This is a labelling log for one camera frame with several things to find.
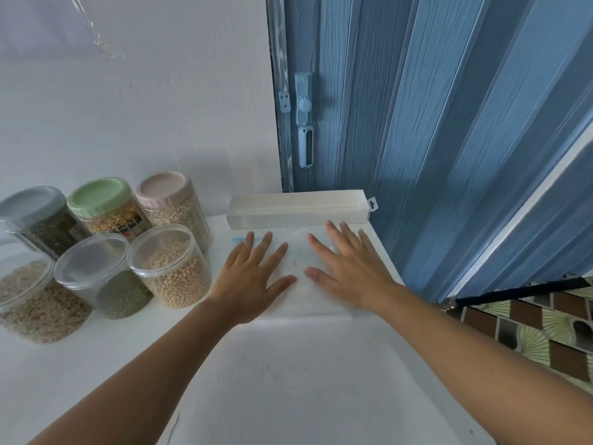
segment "green lid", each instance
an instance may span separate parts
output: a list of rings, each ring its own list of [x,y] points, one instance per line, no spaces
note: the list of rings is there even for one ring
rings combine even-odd
[[[132,196],[121,178],[101,178],[78,187],[68,197],[68,208],[80,218],[93,218],[120,207]]]

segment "jar lid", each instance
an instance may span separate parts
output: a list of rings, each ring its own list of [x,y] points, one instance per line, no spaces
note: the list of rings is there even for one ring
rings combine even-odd
[[[101,178],[86,183],[68,197],[68,207],[79,218],[93,218],[120,207],[132,196],[121,178]]]
[[[24,252],[0,261],[0,313],[32,299],[53,278],[55,263],[45,253]]]
[[[190,229],[167,224],[138,237],[128,250],[128,266],[138,276],[154,278],[180,268],[194,253],[200,253]]]
[[[36,186],[0,201],[0,228],[18,232],[53,216],[66,205],[66,197],[52,186]]]
[[[121,234],[97,234],[81,240],[57,260],[54,277],[71,290],[102,284],[124,269],[128,240]]]
[[[145,208],[164,208],[178,205],[193,193],[189,176],[179,171],[157,173],[136,188],[136,198]]]

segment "hand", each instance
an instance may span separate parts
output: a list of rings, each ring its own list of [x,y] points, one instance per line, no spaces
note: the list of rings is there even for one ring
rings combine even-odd
[[[238,244],[229,254],[225,265],[212,285],[208,299],[217,303],[235,324],[249,323],[263,313],[297,277],[284,276],[270,287],[267,281],[286,254],[288,243],[283,243],[260,265],[270,247],[272,233],[268,231],[262,242],[253,248],[253,231],[245,242]]]
[[[326,222],[327,233],[336,243],[340,254],[332,252],[314,235],[307,235],[309,245],[330,267],[333,276],[315,267],[307,268],[305,274],[336,298],[360,309],[376,312],[381,297],[396,283],[365,232],[360,230],[359,238],[346,223],[342,222],[340,226],[341,232],[332,222]]]

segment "white box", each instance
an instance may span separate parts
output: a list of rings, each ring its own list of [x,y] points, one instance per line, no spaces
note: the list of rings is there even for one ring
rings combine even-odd
[[[226,218],[232,230],[366,223],[369,204],[363,190],[261,193],[233,196]]]

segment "clear plastic container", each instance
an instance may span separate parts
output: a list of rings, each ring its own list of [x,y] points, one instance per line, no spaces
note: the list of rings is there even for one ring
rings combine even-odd
[[[102,178],[79,187],[68,197],[68,208],[89,232],[117,232],[130,242],[152,226],[121,178]]]
[[[212,235],[188,176],[177,171],[153,175],[138,185],[136,198],[154,226],[188,227],[202,253],[206,253]]]
[[[212,276],[188,227],[161,225],[128,250],[128,265],[167,306],[182,308],[204,298]]]
[[[0,229],[54,259],[90,237],[68,210],[64,194],[51,186],[31,187],[0,201]]]
[[[0,324],[38,344],[69,336],[92,308],[53,278],[55,262],[24,252],[0,261]]]
[[[120,234],[99,234],[73,246],[56,263],[56,281],[88,302],[108,319],[135,314],[152,293],[130,270],[130,247]]]

